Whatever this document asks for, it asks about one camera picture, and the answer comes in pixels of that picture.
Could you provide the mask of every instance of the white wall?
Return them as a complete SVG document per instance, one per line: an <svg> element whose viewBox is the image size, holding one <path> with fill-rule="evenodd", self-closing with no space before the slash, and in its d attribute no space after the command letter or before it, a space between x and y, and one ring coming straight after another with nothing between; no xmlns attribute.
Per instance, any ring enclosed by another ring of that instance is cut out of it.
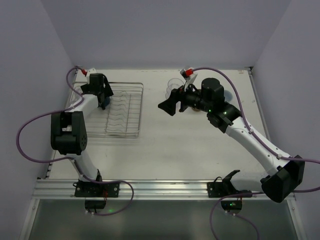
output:
<svg viewBox="0 0 320 240"><path fill-rule="evenodd" d="M253 66L290 0L42 0L84 66Z"/></svg>
<svg viewBox="0 0 320 240"><path fill-rule="evenodd" d="M320 160L320 1L292 0L254 67L271 139L292 155ZM300 189L320 186L307 163ZM318 240L320 192L296 194L310 240Z"/></svg>
<svg viewBox="0 0 320 240"><path fill-rule="evenodd" d="M60 109L67 97L65 74L72 66L39 0L4 0L0 7L0 239L19 237L42 166L17 151L19 126ZM22 133L22 148L49 159L50 118Z"/></svg>

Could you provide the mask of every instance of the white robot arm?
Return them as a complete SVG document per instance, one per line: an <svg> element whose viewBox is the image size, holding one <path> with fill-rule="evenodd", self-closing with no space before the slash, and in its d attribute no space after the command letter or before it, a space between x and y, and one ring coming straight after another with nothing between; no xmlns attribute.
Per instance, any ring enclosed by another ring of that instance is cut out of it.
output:
<svg viewBox="0 0 320 240"><path fill-rule="evenodd" d="M206 112L208 120L214 127L240 143L265 169L264 173L241 173L239 170L234 170L222 182L208 183L208 192L212 191L209 197L257 191L264 192L277 203L282 202L302 182L305 163L282 160L282 157L290 158L290 155L273 145L251 125L251 129L248 130L242 113L225 101L224 87L219 80L206 78L201 83L201 90L198 90L192 84L196 78L192 69L184 68L180 73L185 78L187 86L173 89L170 97L158 107L171 116L175 115L178 102L180 102L179 112L184 112L188 107ZM274 156L262 146L253 136L253 132L278 156Z"/></svg>
<svg viewBox="0 0 320 240"><path fill-rule="evenodd" d="M87 79L88 84L81 86L82 98L71 104L70 110L51 115L51 146L70 158L81 182L89 182L84 175L95 181L102 179L86 150L85 119L98 107L104 110L113 95L106 76L94 68L87 71Z"/></svg>

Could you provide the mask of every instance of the metal dish rack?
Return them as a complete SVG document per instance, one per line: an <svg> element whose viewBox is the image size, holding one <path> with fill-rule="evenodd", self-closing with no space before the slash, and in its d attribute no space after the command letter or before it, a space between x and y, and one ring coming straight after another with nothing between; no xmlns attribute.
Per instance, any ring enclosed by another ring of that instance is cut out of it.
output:
<svg viewBox="0 0 320 240"><path fill-rule="evenodd" d="M87 82L75 82L74 88ZM113 96L105 110L94 109L85 120L89 138L137 138L140 132L142 97L144 85L140 82L109 82ZM69 103L74 103L79 96L72 92Z"/></svg>

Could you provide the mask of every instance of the bracket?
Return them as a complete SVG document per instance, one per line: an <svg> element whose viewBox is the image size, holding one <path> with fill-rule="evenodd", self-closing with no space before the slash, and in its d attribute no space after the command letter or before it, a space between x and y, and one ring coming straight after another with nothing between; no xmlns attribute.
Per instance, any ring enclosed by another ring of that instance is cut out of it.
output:
<svg viewBox="0 0 320 240"><path fill-rule="evenodd" d="M236 173L240 172L240 170L234 170L230 172L222 181L217 182L217 180L213 182L207 182L206 190L208 192L209 198L222 198L228 195L233 194L248 194L251 191L248 190L241 190L238 191L231 183L231 178Z"/></svg>
<svg viewBox="0 0 320 240"><path fill-rule="evenodd" d="M84 208L88 211L94 210L97 212L97 209L104 209L107 205L107 201L105 200L85 200Z"/></svg>
<svg viewBox="0 0 320 240"><path fill-rule="evenodd" d="M77 198L117 198L119 196L119 183L98 184L89 181L74 183L74 196Z"/></svg>

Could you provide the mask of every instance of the transparent panel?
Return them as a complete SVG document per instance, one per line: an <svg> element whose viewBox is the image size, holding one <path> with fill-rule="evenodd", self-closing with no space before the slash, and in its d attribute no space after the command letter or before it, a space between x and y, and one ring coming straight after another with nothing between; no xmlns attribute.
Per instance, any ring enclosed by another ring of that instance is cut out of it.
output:
<svg viewBox="0 0 320 240"><path fill-rule="evenodd" d="M209 214L215 201L134 201L112 216L85 214L83 200L41 200L31 240L212 240ZM107 201L107 211L126 202ZM289 207L268 200L245 200L241 214L256 224L263 240L297 240ZM253 227L225 214L213 214L221 240L255 240Z"/></svg>

